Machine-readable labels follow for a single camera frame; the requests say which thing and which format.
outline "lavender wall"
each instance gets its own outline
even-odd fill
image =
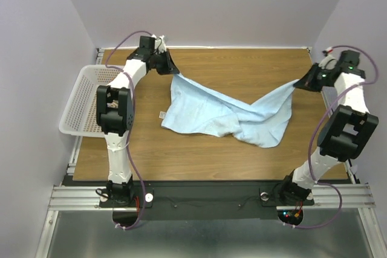
[[[72,0],[93,42],[115,46],[146,29],[169,45],[305,46],[338,0]]]
[[[330,45],[348,44],[363,48],[380,68],[377,84],[365,88],[366,104],[380,123],[361,156],[354,160],[361,182],[369,182],[377,204],[377,214],[387,237],[387,0],[340,0],[313,48],[313,58]],[[362,58],[368,77],[374,73]]]
[[[74,141],[59,119],[95,49],[70,0],[0,3],[0,257],[34,257]]]

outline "wooden surface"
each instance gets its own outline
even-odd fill
[[[109,53],[105,51],[103,63]],[[128,54],[116,52],[109,64],[124,65]],[[171,50],[171,55],[184,76],[246,103],[301,78],[311,65],[306,50]],[[144,179],[282,179],[306,160],[310,136],[325,109],[320,94],[295,90],[293,115],[281,143],[263,149],[231,135],[182,135],[161,128],[158,116],[171,104],[171,80],[151,71],[136,87],[130,149]],[[107,155],[105,139],[84,137],[74,180],[106,180]],[[324,177],[347,178],[342,165]]]

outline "basket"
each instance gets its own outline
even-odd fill
[[[96,122],[96,92],[99,85],[107,85],[118,74],[116,69],[104,65],[83,67],[60,119],[59,130],[64,134],[103,137],[101,127]]]

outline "light blue towel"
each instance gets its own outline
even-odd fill
[[[274,147],[284,136],[291,117],[293,84],[284,84],[249,105],[174,75],[172,103],[161,126],[181,134],[202,133]]]

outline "wire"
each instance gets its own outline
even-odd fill
[[[329,65],[329,63],[332,62],[333,60],[336,60],[336,59],[330,59],[330,60],[325,64],[325,66],[323,67],[323,69],[325,69],[325,68]]]
[[[108,195],[102,193],[102,189],[96,189],[96,194],[99,195],[101,198],[109,199]]]
[[[148,35],[152,35],[150,32],[146,31],[146,30],[138,30],[138,31],[135,31],[133,33],[131,33],[130,35],[128,35],[126,38],[124,38],[110,53],[110,55],[106,58],[106,62],[105,62],[105,67],[107,68],[112,68],[112,69],[116,69],[118,71],[120,71],[121,73],[123,73],[129,80],[129,84],[130,84],[130,87],[131,87],[131,91],[132,91],[132,104],[133,104],[133,119],[134,119],[134,116],[135,116],[135,93],[134,93],[134,84],[133,84],[133,80],[131,78],[131,76],[127,73],[127,72],[124,72],[122,68],[120,68],[119,66],[108,66],[108,62],[111,58],[111,56],[115,53],[115,51],[117,51],[117,49],[124,43],[126,42],[130,37],[132,37],[133,35],[137,34],[137,33],[146,33]],[[135,220],[135,222],[131,225],[131,226],[128,226],[128,227],[123,227],[121,226],[120,224],[116,224],[115,226],[117,228],[121,228],[123,230],[131,230],[133,228],[135,228],[137,226],[137,224],[140,222],[141,220],[141,217],[143,216],[143,213],[144,213],[144,209],[145,209],[145,194],[146,194],[146,190],[145,190],[145,184],[144,184],[144,180],[143,178],[141,177],[141,174],[140,172],[138,172],[134,162],[133,162],[133,159],[132,159],[132,156],[131,156],[131,152],[129,150],[129,139],[130,139],[130,136],[131,136],[131,131],[129,131],[129,134],[128,134],[128,139],[126,140],[126,143],[128,144],[128,146],[126,147],[126,151],[128,153],[128,158],[129,158],[129,161],[135,171],[135,173],[137,174],[138,176],[138,179],[140,180],[140,184],[141,184],[141,189],[142,189],[142,194],[143,194],[143,207],[141,208],[138,216],[137,216],[137,219]]]
[[[298,208],[298,202],[296,202],[296,207],[295,207],[294,210],[291,211],[291,212],[294,213],[295,211],[297,211],[297,208]]]
[[[313,132],[313,134],[312,134],[312,136],[310,138],[310,142],[309,142],[309,146],[308,146],[308,166],[309,166],[310,176],[313,178],[313,181],[315,181],[316,184],[329,186],[329,187],[331,187],[332,189],[334,189],[337,192],[337,195],[339,196],[339,207],[338,207],[336,213],[334,214],[334,216],[330,220],[328,220],[328,221],[326,221],[326,222],[324,222],[324,223],[322,223],[320,225],[315,225],[315,226],[294,226],[294,225],[291,225],[292,227],[295,227],[295,228],[298,228],[298,229],[317,229],[317,228],[322,228],[322,227],[332,223],[340,215],[340,212],[341,212],[341,209],[342,209],[342,206],[343,206],[343,197],[342,197],[339,189],[336,186],[332,185],[332,184],[325,183],[325,182],[319,182],[316,179],[316,176],[314,175],[313,168],[312,168],[312,161],[311,161],[313,141],[316,138],[317,132],[319,131],[319,129],[320,129],[322,123],[324,122],[325,118],[328,116],[328,114],[333,109],[333,107],[337,104],[337,102],[342,97],[345,96],[346,93],[348,93],[350,90],[352,90],[352,89],[354,89],[354,88],[356,88],[358,86],[375,84],[376,81],[378,81],[378,79],[379,79],[379,69],[378,69],[374,59],[369,54],[367,54],[365,51],[363,51],[360,48],[351,46],[351,45],[336,45],[336,46],[332,47],[332,49],[335,49],[335,48],[350,48],[350,49],[357,50],[357,51],[361,52],[364,56],[366,56],[366,58],[371,62],[371,65],[374,67],[375,77],[374,77],[374,79],[372,81],[369,81],[369,82],[364,81],[364,82],[361,82],[361,83],[358,83],[358,84],[354,84],[354,85],[350,86],[349,88],[347,88],[346,90],[344,90],[343,92],[341,92],[341,94],[339,94],[337,96],[337,98],[334,99],[334,101],[330,104],[328,109],[325,111],[324,115],[321,117],[320,122],[317,124],[317,126],[316,126],[316,128],[315,128],[315,130],[314,130],[314,132]]]
[[[160,43],[158,44],[158,46],[157,46],[157,48],[154,50],[154,52],[153,53],[157,53],[157,51],[158,51],[158,49],[160,48],[160,46],[162,45],[162,43],[163,43],[163,40],[162,40],[162,38],[160,38],[160,37],[156,37],[156,40],[160,40]]]
[[[138,196],[136,196],[134,199],[135,199],[135,209],[136,209],[137,217],[138,217],[138,213],[140,211],[140,199],[138,198]]]
[[[297,214],[301,214],[301,211],[302,211],[302,207],[303,207],[304,205],[302,205],[302,201],[301,201],[301,206],[300,206],[300,209],[299,209],[299,211],[297,212]]]

